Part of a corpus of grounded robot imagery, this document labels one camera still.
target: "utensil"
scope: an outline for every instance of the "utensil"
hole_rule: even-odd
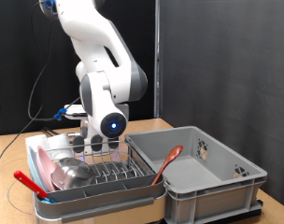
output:
[[[95,178],[92,167],[75,158],[61,159],[51,174],[52,183],[59,189],[72,189],[90,185]]]
[[[41,187],[43,190],[45,191],[49,191],[49,188],[47,187],[47,185],[44,183],[41,174],[39,173],[39,169],[38,169],[38,165],[37,165],[37,161],[36,161],[36,153],[34,152],[34,150],[29,147],[29,154],[28,154],[28,165],[30,168],[30,174],[31,177],[34,179],[34,181],[36,182],[36,184]]]
[[[55,187],[52,185],[50,175],[54,172],[55,167],[48,153],[43,147],[37,148],[37,165],[39,173],[43,179],[43,182],[47,185],[49,191],[55,191]]]
[[[174,159],[178,157],[182,149],[183,149],[183,146],[176,146],[171,149],[171,151],[168,153],[166,159],[163,162],[160,172],[157,174],[157,176],[155,177],[151,185],[155,185],[157,183],[158,179],[162,175],[163,170],[167,167],[167,165],[169,165],[171,161],[173,161]]]
[[[33,182],[28,176],[26,176],[22,171],[16,171],[14,177],[19,180],[24,186],[37,194],[40,198],[44,199],[44,203],[56,203],[52,199],[48,199],[48,193],[40,188],[35,182]]]

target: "red spatula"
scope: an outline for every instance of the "red spatula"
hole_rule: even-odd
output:
[[[28,176],[26,176],[22,171],[16,171],[14,172],[14,177],[19,180],[24,186],[26,186],[28,189],[33,191],[35,194],[37,194],[40,198],[43,199],[42,202],[44,203],[55,203],[54,200],[48,199],[48,193],[41,189],[35,182],[33,182]]]
[[[157,183],[158,179],[162,175],[163,170],[166,168],[166,166],[171,161],[173,161],[174,159],[176,159],[178,157],[178,155],[180,154],[182,149],[183,149],[183,146],[177,146],[177,147],[172,148],[172,150],[168,153],[166,159],[164,160],[160,172],[157,174],[157,176],[155,177],[155,179],[153,180],[151,185],[155,185]]]

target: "black wall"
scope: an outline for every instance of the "black wall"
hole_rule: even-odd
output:
[[[163,0],[160,12],[163,119],[262,167],[284,204],[284,0]]]
[[[40,8],[35,11],[34,25],[41,61],[31,33],[30,16],[37,1],[0,1],[0,134],[18,133],[30,121],[27,115],[30,92],[48,57],[50,20]],[[149,80],[142,100],[130,103],[130,120],[150,119],[153,117],[155,0],[106,0],[100,12],[115,23]],[[59,21],[54,21],[50,64],[35,91],[33,116],[42,102],[39,118],[52,118],[60,108],[78,98],[75,74],[78,62],[70,38]],[[26,132],[44,126],[77,127],[79,121],[35,122]]]

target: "gray plastic bin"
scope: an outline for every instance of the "gray plastic bin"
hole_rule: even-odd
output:
[[[183,146],[163,173],[168,223],[206,223],[262,207],[256,194],[267,173],[196,127],[130,133],[125,139],[156,173],[170,149]]]

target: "cable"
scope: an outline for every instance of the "cable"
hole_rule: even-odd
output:
[[[39,53],[38,45],[37,45],[37,43],[36,43],[36,36],[35,36],[35,34],[34,34],[33,15],[34,15],[34,12],[35,12],[36,7],[37,7],[38,5],[40,5],[40,4],[43,4],[43,2],[37,2],[37,3],[33,6],[33,9],[32,9],[32,12],[31,12],[31,30],[32,30],[32,37],[33,37],[34,42],[35,42],[35,47],[36,47],[36,50],[37,50],[39,59],[41,59],[41,56],[40,56],[40,53]]]
[[[38,114],[40,113],[42,109],[42,106],[39,108],[39,111],[37,112],[37,114],[35,115],[35,118],[38,116]],[[3,154],[5,153],[5,151],[11,146],[11,144],[21,135],[21,133],[24,132],[24,130],[26,130],[26,128],[29,127],[29,125],[34,121],[34,119],[31,119],[30,122],[15,136],[15,138],[13,138],[13,140],[6,146],[6,148],[3,150],[3,152],[0,155],[0,160],[3,156]]]
[[[39,3],[36,3],[35,6],[33,7],[32,9],[32,14],[31,14],[31,19],[33,18],[33,12],[35,10],[35,8],[40,4]],[[52,24],[52,17],[50,17],[50,31],[51,31],[51,24]],[[37,119],[37,116],[39,115],[42,107],[43,107],[43,104],[40,106],[37,114],[32,118],[31,116],[31,113],[30,113],[30,109],[31,109],[31,103],[32,103],[32,97],[33,97],[33,94],[34,94],[34,90],[36,88],[36,85],[37,85],[37,82],[38,80],[40,79],[41,75],[43,74],[44,70],[46,69],[47,65],[49,64],[50,62],[50,32],[49,32],[49,57],[48,57],[48,60],[45,64],[45,66],[42,68],[38,78],[36,79],[36,82],[35,82],[35,85],[34,87],[32,88],[32,91],[31,91],[31,95],[30,95],[30,99],[29,99],[29,105],[28,105],[28,116],[29,118],[31,119],[30,122],[15,136],[15,138],[5,147],[5,149],[2,151],[1,155],[0,155],[0,160],[2,158],[2,156],[4,155],[5,151],[12,145],[12,143],[21,135],[21,133],[23,133],[28,127],[29,125],[33,122],[33,121],[52,121],[52,120],[56,120],[56,118],[51,118],[51,119]],[[79,98],[77,98],[77,100],[75,100],[74,102],[72,102],[67,108],[69,108],[72,104],[74,104],[76,101],[78,101]]]
[[[71,105],[75,104],[79,99],[80,99],[80,97],[77,98],[76,100],[74,100],[66,109],[68,109]]]
[[[32,214],[27,213],[27,212],[23,212],[20,208],[17,208],[17,207],[10,201],[9,192],[10,192],[11,188],[13,187],[13,185],[14,185],[17,181],[18,181],[18,180],[14,181],[13,184],[10,186],[10,188],[9,188],[8,191],[7,191],[7,198],[8,198],[8,201],[9,201],[9,203],[11,204],[11,206],[14,207],[15,209],[17,209],[18,211],[20,211],[20,212],[22,212],[22,213],[24,213],[24,214],[27,214],[27,215],[30,215],[30,216],[31,216]]]
[[[35,38],[35,34],[34,34],[34,27],[33,27],[33,13],[36,9],[36,7],[41,4],[40,2],[36,3],[32,9],[32,13],[31,13],[31,27],[32,27],[32,34],[33,34],[33,38],[34,38],[34,41],[35,41],[35,46],[36,46],[36,49],[38,51],[38,54],[39,54],[39,49],[38,49],[38,46],[37,46],[37,43],[36,43],[36,38]],[[50,62],[50,33],[51,33],[51,26],[52,26],[52,16],[50,17],[50,30],[49,30],[49,56],[48,56],[48,60],[46,62],[46,64],[44,65],[44,67],[42,68],[40,74],[38,75],[36,81],[35,81],[35,84],[32,88],[32,91],[31,91],[31,94],[30,94],[30,99],[29,99],[29,104],[28,104],[28,116],[30,119],[33,119],[35,121],[53,121],[53,120],[56,120],[56,118],[51,118],[51,119],[36,119],[36,118],[33,118],[31,116],[31,104],[32,104],[32,98],[33,98],[33,95],[34,95],[34,91],[36,89],[36,85],[39,81],[39,79],[41,78],[43,72],[45,71],[46,67],[48,66],[49,62]]]

